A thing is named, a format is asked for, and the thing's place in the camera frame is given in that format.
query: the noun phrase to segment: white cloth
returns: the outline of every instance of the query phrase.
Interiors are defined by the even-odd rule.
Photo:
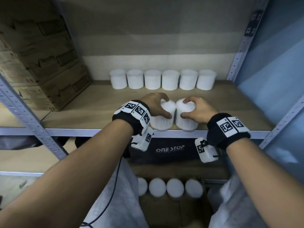
[[[108,204],[112,195],[117,167],[101,195],[93,204],[85,222],[94,220]],[[138,180],[127,161],[120,164],[115,193],[104,214],[92,224],[94,228],[148,228],[138,199]]]
[[[254,207],[236,173],[223,185],[219,193],[222,204],[211,217],[209,228],[268,227]]]

